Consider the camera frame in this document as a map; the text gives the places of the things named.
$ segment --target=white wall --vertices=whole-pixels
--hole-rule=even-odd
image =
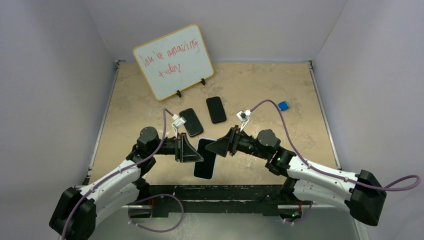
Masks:
[[[383,185],[424,172],[423,13],[422,0],[349,0],[315,61],[341,166]],[[423,239],[423,199],[423,183],[388,193],[371,239]]]
[[[216,61],[315,59],[347,0],[85,0],[115,59],[199,24]]]
[[[1,239],[49,220],[87,173],[114,61],[82,0],[0,1]]]

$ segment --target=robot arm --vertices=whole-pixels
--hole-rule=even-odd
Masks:
[[[151,157],[139,165],[132,166],[124,171],[121,169],[137,163],[152,154],[159,143],[158,132],[154,127],[143,128],[130,154],[118,167],[110,172],[118,171],[119,174],[108,178],[95,190],[93,186],[103,181],[110,173],[80,189],[70,187],[65,190],[57,203],[49,226],[61,234],[71,210],[88,191],[92,191],[82,201],[66,229],[67,240],[88,239],[96,226],[106,217],[125,204],[134,202],[140,195],[145,194],[142,191],[148,184],[143,179],[143,176],[152,169],[156,160]],[[176,137],[165,138],[157,154],[175,155],[175,160],[180,163],[204,161],[204,158],[190,145],[185,133],[177,133]]]
[[[362,170],[360,174],[332,169],[310,160],[308,164],[327,173],[345,177],[341,180],[311,169],[299,156],[280,146],[280,139],[272,130],[259,132],[256,138],[248,136],[238,125],[217,141],[206,146],[208,151],[222,157],[243,152],[266,160],[265,167],[273,174],[287,177],[283,189],[301,201],[316,201],[339,207],[367,225],[376,226],[386,199],[386,192],[369,189],[347,179],[381,187],[374,175]]]

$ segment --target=white connector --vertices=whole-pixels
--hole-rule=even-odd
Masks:
[[[248,122],[250,121],[250,115],[251,115],[251,111],[250,110],[246,110],[246,111],[239,111],[237,112],[236,116],[238,117],[238,119],[240,119],[241,121],[241,127],[240,127],[240,132],[243,131],[243,129],[245,129],[246,125],[248,124]]]
[[[172,119],[175,120],[172,123],[172,129],[173,129],[173,132],[175,133],[175,137],[178,137],[178,129],[181,128],[187,121],[184,117],[180,117],[177,114],[174,114],[172,116]]]

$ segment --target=metal frame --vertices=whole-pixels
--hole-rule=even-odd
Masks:
[[[338,170],[342,169],[342,166],[339,162],[339,157],[337,156],[336,147],[334,145],[333,135],[330,130],[329,122],[327,120],[326,111],[324,110],[323,101],[321,101],[320,91],[318,90],[317,81],[315,80],[314,69],[312,67],[312,61],[308,62],[310,77],[312,78],[313,87],[315,88],[316,96],[318,97],[319,108],[321,109],[322,116],[324,117],[325,128],[327,128],[328,137],[330,138],[332,152],[334,154],[335,164]]]
[[[103,127],[105,126],[106,116],[108,115],[109,105],[111,104],[112,94],[114,93],[115,84],[117,83],[118,73],[119,73],[119,70],[120,70],[120,63],[126,62],[126,61],[125,60],[117,60],[115,62],[116,62],[115,77],[113,78],[112,87],[111,87],[110,92],[109,92],[109,97],[107,98],[106,109],[104,110],[103,119],[101,120],[101,123],[100,123],[100,128],[98,130],[97,139],[95,140],[93,153],[91,154],[90,165],[88,166],[87,175],[85,176],[85,179],[82,182],[82,184],[74,186],[75,188],[78,188],[78,189],[89,184],[90,177],[92,176],[94,160],[96,159],[97,149],[99,148],[99,142],[100,142],[100,138],[101,138],[102,132],[103,132]]]
[[[266,217],[285,217],[299,208],[299,200],[283,194],[280,184],[273,185],[145,185],[141,186],[140,199],[157,194],[169,194],[184,204],[185,213],[202,214],[262,214]],[[310,201],[303,202],[309,206]],[[141,202],[130,210],[146,209],[148,201]],[[169,213],[179,213],[180,206],[172,198],[158,197],[154,201],[155,210],[140,215],[130,212],[134,218],[167,218]]]

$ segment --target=whiteboard frame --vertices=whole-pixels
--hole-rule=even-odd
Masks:
[[[161,37],[158,37],[158,38],[156,38],[156,39],[153,39],[153,40],[151,40],[151,41],[149,41],[149,42],[146,42],[146,43],[144,43],[144,44],[141,44],[141,45],[139,45],[139,46],[136,46],[136,47],[134,47],[134,49],[132,50],[132,55],[134,56],[135,61],[137,61],[138,67],[140,68],[141,73],[142,73],[142,74],[143,74],[143,76],[144,76],[144,79],[146,80],[146,82],[147,82],[148,86],[150,87],[150,90],[151,90],[151,92],[153,93],[154,98],[155,98],[156,100],[158,100],[158,101],[162,101],[162,100],[164,100],[164,99],[167,99],[167,98],[169,98],[169,97],[171,97],[171,96],[173,96],[173,95],[177,94],[177,92],[175,92],[175,93],[173,93],[173,94],[171,94],[171,95],[169,95],[169,96],[166,96],[166,97],[164,97],[164,98],[162,98],[162,99],[158,99],[158,98],[156,97],[155,92],[153,91],[153,88],[152,88],[152,86],[150,85],[150,82],[149,82],[149,80],[147,79],[146,74],[145,74],[145,72],[143,71],[143,68],[141,67],[142,65],[141,65],[141,64],[140,64],[140,62],[137,60],[137,57],[136,57],[136,49],[138,49],[138,48],[140,48],[140,47],[143,47],[144,45],[147,45],[147,44],[153,43],[153,42],[155,42],[155,41],[157,41],[157,40],[159,40],[159,39],[163,39],[163,38],[165,38],[165,37],[167,37],[167,36],[169,36],[169,35],[172,35],[172,34],[174,34],[174,33],[177,33],[177,32],[179,32],[179,31],[181,31],[181,30],[184,30],[184,29],[189,28],[189,27],[192,27],[192,26],[196,26],[196,27],[197,27],[197,29],[199,30],[200,37],[201,37],[201,41],[203,42],[204,49],[206,50],[207,58],[209,59],[209,63],[210,63],[210,65],[212,66],[212,74],[211,74],[210,76],[207,76],[207,77],[203,78],[203,79],[208,79],[208,78],[210,78],[210,77],[212,77],[212,76],[214,75],[214,73],[215,73],[215,69],[214,69],[214,66],[212,65],[212,61],[211,61],[211,57],[209,56],[208,49],[206,48],[206,44],[205,44],[205,40],[203,39],[202,31],[200,31],[200,27],[199,27],[199,25],[197,25],[196,23],[190,24],[190,25],[188,25],[188,26],[185,26],[185,27],[183,27],[183,28],[180,28],[180,29],[178,29],[178,30],[175,30],[175,31],[173,31],[173,32],[171,32],[171,33],[168,33],[168,34],[166,34],[166,35],[163,35],[163,36],[161,36]],[[191,85],[189,85],[189,86],[187,86],[187,87],[185,87],[185,88],[183,88],[183,89],[180,89],[179,91],[181,92],[181,91],[183,91],[183,90],[185,90],[185,89],[188,89],[189,87],[191,87],[191,86],[193,86],[193,85],[196,85],[196,84],[200,83],[201,81],[202,81],[202,80],[200,79],[199,81],[197,81],[197,82],[195,82],[195,83],[193,83],[193,84],[191,84]]]

